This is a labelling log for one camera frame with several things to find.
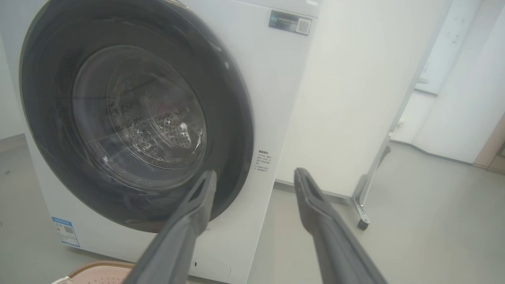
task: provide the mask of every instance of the caster wheel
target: caster wheel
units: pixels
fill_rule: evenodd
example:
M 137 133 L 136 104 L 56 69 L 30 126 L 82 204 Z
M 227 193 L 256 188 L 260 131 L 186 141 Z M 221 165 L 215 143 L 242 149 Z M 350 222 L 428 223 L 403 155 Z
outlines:
M 358 228 L 364 231 L 368 228 L 368 224 L 363 222 L 363 220 L 360 220 L 360 222 L 358 223 Z

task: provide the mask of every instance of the washing machine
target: washing machine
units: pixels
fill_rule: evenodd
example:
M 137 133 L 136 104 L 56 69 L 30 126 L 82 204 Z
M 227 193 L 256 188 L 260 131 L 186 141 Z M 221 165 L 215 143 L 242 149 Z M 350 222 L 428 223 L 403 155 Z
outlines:
M 320 1 L 0 5 L 55 238 L 135 262 L 212 169 L 189 274 L 246 283 Z

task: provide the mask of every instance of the black label sticker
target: black label sticker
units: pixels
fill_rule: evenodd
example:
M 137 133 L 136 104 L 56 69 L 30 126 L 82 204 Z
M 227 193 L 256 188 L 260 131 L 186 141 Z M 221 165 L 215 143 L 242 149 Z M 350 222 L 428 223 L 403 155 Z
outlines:
M 274 29 L 309 35 L 312 19 L 272 10 L 268 26 Z

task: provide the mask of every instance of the gray floor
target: gray floor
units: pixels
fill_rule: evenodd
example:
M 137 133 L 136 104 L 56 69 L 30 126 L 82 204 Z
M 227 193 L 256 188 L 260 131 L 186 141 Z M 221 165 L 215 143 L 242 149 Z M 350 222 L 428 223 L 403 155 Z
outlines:
M 334 203 L 388 282 L 502 283 L 505 176 L 391 147 L 367 199 L 366 231 L 348 201 Z M 59 243 L 26 145 L 0 152 L 0 282 L 51 283 L 107 259 Z M 295 195 L 274 190 L 248 283 L 321 283 L 318 269 Z

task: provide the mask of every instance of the washing machine side panel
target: washing machine side panel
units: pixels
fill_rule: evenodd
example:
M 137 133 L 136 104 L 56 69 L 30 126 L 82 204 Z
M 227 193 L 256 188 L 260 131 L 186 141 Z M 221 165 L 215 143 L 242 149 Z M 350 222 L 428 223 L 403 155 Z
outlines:
M 317 19 L 305 36 L 269 28 L 272 8 L 228 0 L 183 3 L 208 24 L 237 62 L 255 124 L 254 156 L 245 185 L 230 207 L 209 223 L 194 252 L 194 259 L 225 260 L 231 272 L 225 279 L 199 275 L 194 269 L 190 273 L 245 284 Z M 261 162 L 264 158 L 269 164 Z

